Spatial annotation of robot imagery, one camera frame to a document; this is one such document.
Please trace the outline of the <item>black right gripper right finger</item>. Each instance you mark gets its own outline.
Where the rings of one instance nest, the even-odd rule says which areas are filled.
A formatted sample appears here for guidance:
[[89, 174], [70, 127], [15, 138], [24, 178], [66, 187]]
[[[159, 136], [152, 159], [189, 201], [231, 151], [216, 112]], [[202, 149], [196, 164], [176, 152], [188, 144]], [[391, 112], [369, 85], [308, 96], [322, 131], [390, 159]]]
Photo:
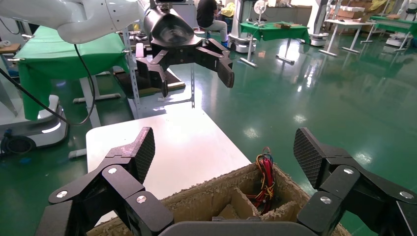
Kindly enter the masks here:
[[295, 133], [293, 152], [315, 189], [297, 222], [314, 234], [332, 234], [350, 212], [380, 236], [416, 235], [415, 192], [371, 173], [347, 151], [319, 142], [304, 127]]

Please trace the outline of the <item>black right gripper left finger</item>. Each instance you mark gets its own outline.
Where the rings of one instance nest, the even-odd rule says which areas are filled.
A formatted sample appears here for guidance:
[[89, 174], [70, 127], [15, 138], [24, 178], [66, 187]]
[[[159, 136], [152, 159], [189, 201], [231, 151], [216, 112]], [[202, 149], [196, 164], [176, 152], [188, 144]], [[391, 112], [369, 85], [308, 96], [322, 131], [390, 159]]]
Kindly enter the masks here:
[[154, 155], [153, 129], [144, 127], [132, 143], [112, 148], [93, 171], [55, 190], [36, 235], [84, 236], [109, 212], [135, 236], [161, 234], [174, 216], [144, 187]]

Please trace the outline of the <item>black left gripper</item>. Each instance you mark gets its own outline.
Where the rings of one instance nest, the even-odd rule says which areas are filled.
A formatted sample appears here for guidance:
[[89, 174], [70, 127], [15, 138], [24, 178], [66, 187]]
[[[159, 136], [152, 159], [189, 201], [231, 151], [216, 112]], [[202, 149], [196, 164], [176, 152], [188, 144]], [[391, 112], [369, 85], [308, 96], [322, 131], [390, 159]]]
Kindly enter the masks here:
[[148, 61], [145, 49], [136, 49], [138, 74], [147, 78], [152, 88], [160, 89], [163, 97], [168, 95], [165, 72], [172, 64], [196, 62], [215, 71], [227, 88], [234, 86], [230, 51], [214, 39], [209, 39], [207, 45], [202, 46], [202, 39], [174, 9], [162, 9], [160, 6], [149, 9], [144, 17], [144, 30], [153, 59]]

